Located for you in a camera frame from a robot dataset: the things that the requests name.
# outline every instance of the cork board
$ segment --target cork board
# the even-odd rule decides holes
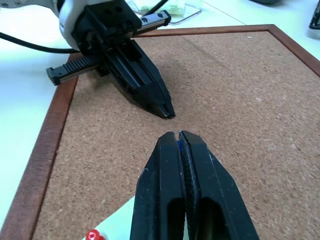
[[[320,239],[318,72],[269,31],[136,41],[176,117],[128,102],[110,76],[80,76],[32,239],[83,238],[135,193],[158,137],[179,130],[232,174],[260,239]]]

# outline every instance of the wooden frame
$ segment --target wooden frame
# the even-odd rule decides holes
[[[243,32],[271,33],[320,77],[320,61],[273,24],[165,29],[152,31],[140,37]],[[80,54],[72,54],[69,61],[79,56]],[[29,162],[2,227],[1,240],[31,240],[33,238],[77,80],[78,78],[76,77],[60,85],[53,96]]]

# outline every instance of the white surface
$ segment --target white surface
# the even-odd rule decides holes
[[[319,40],[306,37],[318,0],[283,0],[267,7],[248,0],[205,0],[203,12],[168,28],[276,24],[285,33],[320,59]],[[67,48],[59,21],[48,9],[28,6],[0,9],[0,32],[35,44]],[[22,174],[52,100],[55,87],[45,69],[66,62],[68,56],[38,52],[0,40],[0,227],[5,220]],[[129,233],[133,205],[112,215],[113,233]]]

